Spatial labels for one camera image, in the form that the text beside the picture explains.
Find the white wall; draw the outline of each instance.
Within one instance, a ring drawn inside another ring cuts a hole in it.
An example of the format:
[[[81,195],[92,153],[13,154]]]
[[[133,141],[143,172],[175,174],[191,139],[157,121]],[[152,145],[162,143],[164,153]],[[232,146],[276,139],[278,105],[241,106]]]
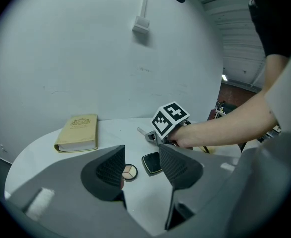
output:
[[[198,0],[15,0],[0,20],[0,144],[14,159],[75,114],[151,117],[176,100],[191,120],[214,107],[222,43]]]

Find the human arm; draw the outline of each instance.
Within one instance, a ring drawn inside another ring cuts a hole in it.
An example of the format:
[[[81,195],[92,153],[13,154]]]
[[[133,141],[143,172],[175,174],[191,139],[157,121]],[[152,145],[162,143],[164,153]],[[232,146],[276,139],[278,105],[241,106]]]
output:
[[[187,148],[239,144],[262,136],[277,124],[264,95],[279,77],[288,60],[283,55],[268,55],[265,85],[261,92],[221,118],[180,127],[172,132],[170,140]]]

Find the round eyeshadow palette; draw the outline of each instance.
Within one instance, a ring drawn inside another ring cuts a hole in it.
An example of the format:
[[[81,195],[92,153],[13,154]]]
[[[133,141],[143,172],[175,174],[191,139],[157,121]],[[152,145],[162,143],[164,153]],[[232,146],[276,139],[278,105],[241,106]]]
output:
[[[137,177],[137,168],[135,165],[126,164],[122,173],[122,178],[125,180],[134,180]]]

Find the yellow book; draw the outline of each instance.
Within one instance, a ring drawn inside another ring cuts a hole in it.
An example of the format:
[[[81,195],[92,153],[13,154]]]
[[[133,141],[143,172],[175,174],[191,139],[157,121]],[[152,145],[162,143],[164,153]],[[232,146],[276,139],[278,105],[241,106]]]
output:
[[[60,153],[97,149],[97,115],[69,119],[61,130],[54,148]]]

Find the round table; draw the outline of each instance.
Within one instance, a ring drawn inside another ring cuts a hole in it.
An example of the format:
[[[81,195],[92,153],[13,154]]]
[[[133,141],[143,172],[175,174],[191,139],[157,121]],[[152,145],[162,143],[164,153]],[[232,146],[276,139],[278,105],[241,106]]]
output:
[[[135,180],[124,183],[124,195],[129,214],[151,235],[163,233],[167,219],[172,187],[163,172],[148,176],[141,157],[158,152],[158,147],[145,140],[137,131],[153,130],[151,118],[115,119],[98,122],[98,149],[125,145],[125,162],[138,169]],[[21,185],[54,162],[76,157],[79,153],[58,153],[53,145],[61,130],[42,136],[27,146],[15,159],[5,182],[5,197],[8,199]],[[240,157],[238,145],[215,147],[214,154]]]

